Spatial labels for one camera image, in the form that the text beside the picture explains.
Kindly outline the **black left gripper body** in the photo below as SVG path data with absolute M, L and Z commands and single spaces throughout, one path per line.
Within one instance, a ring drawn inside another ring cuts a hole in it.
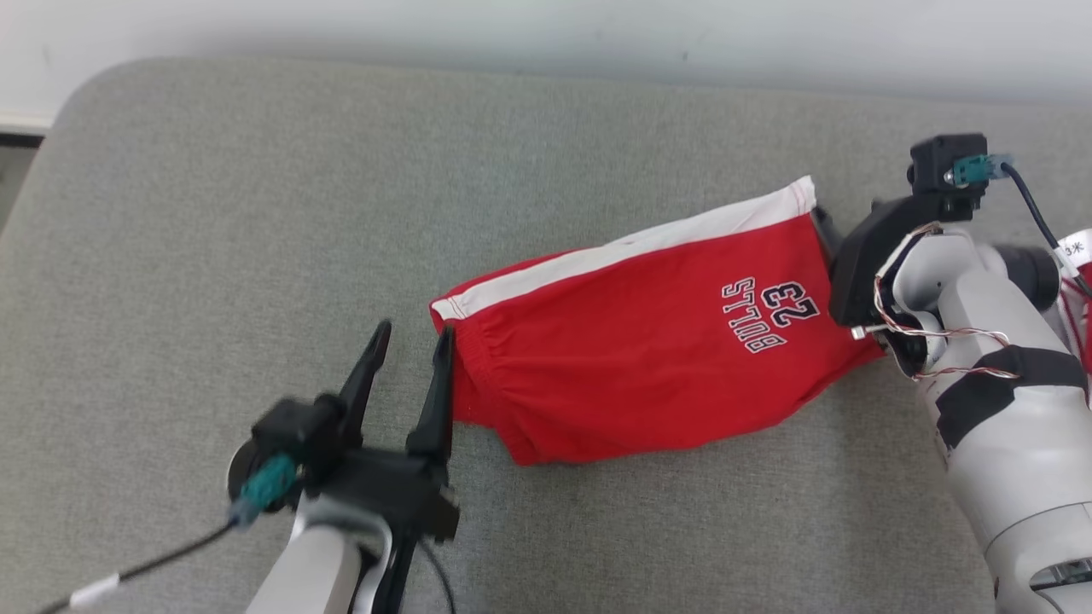
M 444 477 L 424 457 L 363 449 L 311 497 L 311 527 L 339 530 L 363 554 L 351 613 L 397 613 L 418 545 L 456 536 L 461 510 Z

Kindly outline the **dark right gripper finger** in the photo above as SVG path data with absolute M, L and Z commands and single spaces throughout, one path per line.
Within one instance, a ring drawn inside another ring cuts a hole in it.
M 823 259 L 826 264 L 834 264 L 839 249 L 844 238 L 839 232 L 836 222 L 826 206 L 814 206 L 810 213 L 814 222 L 816 237 L 822 245 Z

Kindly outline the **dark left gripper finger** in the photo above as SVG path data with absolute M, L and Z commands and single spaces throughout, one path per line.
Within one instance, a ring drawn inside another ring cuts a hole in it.
M 392 334 L 392 321 L 381 320 L 375 327 L 371 339 L 363 350 L 359 359 L 351 370 L 339 400 L 342 404 L 340 413 L 340 442 L 347 449 L 363 447 L 363 417 L 371 393 L 375 375 L 385 365 L 387 346 Z
M 432 380 L 422 404 L 420 420 L 405 440 L 407 454 L 427 458 L 434 467 L 448 467 L 454 424 L 454 358 L 456 332 L 444 327 L 434 346 Z

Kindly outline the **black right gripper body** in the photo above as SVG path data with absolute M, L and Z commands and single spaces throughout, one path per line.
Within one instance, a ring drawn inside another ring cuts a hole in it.
M 879 323 L 874 278 L 909 234 L 940 220 L 939 194 L 876 200 L 870 213 L 839 245 L 831 273 L 829 312 L 841 327 Z

